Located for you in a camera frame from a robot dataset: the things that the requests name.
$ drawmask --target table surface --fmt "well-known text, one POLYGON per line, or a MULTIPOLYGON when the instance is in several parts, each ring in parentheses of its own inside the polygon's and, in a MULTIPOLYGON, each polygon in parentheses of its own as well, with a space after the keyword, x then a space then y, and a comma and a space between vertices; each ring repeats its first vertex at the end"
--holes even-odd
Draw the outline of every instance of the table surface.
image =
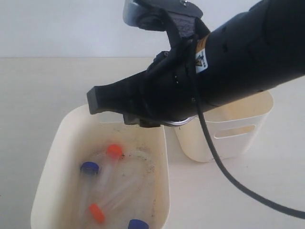
MULTIPOLYGON (((0 228, 30 229, 35 191, 63 117, 94 85, 145 69, 151 58, 0 59, 0 228)), ((225 166, 250 189, 305 210, 305 78, 271 90, 274 109, 252 147, 225 166)), ((167 229, 305 228, 237 190, 215 163, 183 154, 166 128, 171 189, 167 229)))

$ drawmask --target warning label sticker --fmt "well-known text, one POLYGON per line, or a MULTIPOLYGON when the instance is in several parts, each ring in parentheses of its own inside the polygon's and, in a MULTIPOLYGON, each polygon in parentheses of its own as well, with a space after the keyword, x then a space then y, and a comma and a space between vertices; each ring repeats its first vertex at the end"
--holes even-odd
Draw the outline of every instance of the warning label sticker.
POLYGON ((200 73, 208 68, 208 61, 205 54, 205 44, 208 36, 199 40, 196 47, 196 72, 200 73))

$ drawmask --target bin handle hole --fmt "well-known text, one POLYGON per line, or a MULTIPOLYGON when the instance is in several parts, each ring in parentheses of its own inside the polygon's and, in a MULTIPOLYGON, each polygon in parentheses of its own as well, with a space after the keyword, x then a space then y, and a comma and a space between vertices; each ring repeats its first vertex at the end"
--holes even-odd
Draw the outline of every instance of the bin handle hole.
POLYGON ((218 131, 214 137, 215 138, 225 138, 225 137, 232 137, 232 136, 237 136, 237 135, 244 135, 249 132, 254 131, 255 125, 247 125, 247 126, 242 126, 238 128, 232 128, 232 129, 225 129, 218 131))

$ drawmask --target plastic centrifuge tube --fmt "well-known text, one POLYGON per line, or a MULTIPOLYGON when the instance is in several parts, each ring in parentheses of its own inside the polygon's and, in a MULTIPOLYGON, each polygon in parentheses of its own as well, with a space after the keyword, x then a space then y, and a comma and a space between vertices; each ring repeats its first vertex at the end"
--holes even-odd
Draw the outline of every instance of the plastic centrifuge tube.
POLYGON ((116 165, 122 156, 122 148, 118 145, 110 145, 107 148, 105 158, 102 163, 102 169, 98 176, 94 192, 97 197, 102 198, 108 188, 116 165))
POLYGON ((94 220, 97 223, 103 223, 113 211, 131 200, 132 195, 136 193, 142 182, 141 176, 133 175, 121 183, 110 195, 104 196, 100 202, 91 204, 89 211, 94 220))
POLYGON ((134 218, 129 221, 128 229, 149 229, 151 211, 153 209, 154 177, 148 176, 137 195, 134 218))
POLYGON ((79 207, 78 221, 81 227, 84 223, 85 211, 89 206, 90 191, 99 172, 99 166, 91 161, 84 162, 81 165, 80 187, 79 187, 79 207))

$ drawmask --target blue cap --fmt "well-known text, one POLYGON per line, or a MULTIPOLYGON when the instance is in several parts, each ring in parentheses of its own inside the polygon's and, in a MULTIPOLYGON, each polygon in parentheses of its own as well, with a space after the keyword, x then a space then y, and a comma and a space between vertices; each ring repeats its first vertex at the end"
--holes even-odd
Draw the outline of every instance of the blue cap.
POLYGON ((99 165, 92 162, 92 161, 87 161, 87 162, 84 162, 82 165, 81 165, 81 171, 85 174, 88 174, 88 175, 95 175, 99 172, 99 165))
POLYGON ((132 219, 129 221, 128 229, 149 229, 149 226, 142 220, 132 219))

